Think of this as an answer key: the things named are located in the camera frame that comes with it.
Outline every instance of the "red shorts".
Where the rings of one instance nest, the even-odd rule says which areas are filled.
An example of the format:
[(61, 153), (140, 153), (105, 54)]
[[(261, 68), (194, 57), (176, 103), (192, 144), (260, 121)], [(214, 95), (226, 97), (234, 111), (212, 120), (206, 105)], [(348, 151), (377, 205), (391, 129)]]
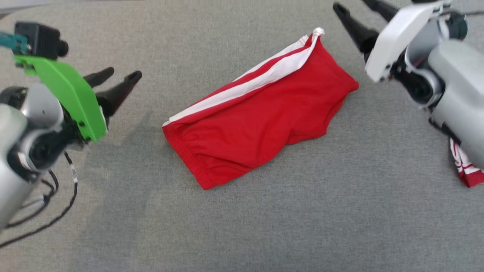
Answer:
[(163, 125), (203, 189), (258, 168), (285, 145), (326, 134), (358, 83), (325, 50), (322, 34), (315, 29)]

